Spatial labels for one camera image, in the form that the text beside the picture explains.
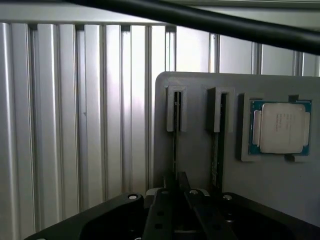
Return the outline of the CPU with silver lid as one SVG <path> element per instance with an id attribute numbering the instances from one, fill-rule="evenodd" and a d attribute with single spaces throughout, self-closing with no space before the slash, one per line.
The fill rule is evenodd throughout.
<path id="1" fill-rule="evenodd" d="M 310 152 L 312 102 L 250 102 L 248 153 L 298 155 Z"/>

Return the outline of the grey parts rack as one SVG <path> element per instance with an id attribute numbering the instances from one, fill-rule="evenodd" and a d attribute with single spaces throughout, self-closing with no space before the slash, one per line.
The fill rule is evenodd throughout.
<path id="1" fill-rule="evenodd" d="M 320 77 L 163 72 L 155 82 L 153 185 L 174 171 L 174 95 L 180 92 L 177 172 L 213 185 L 213 134 L 226 94 L 222 191 L 320 227 Z M 309 154 L 248 153 L 252 100 L 311 101 Z"/>

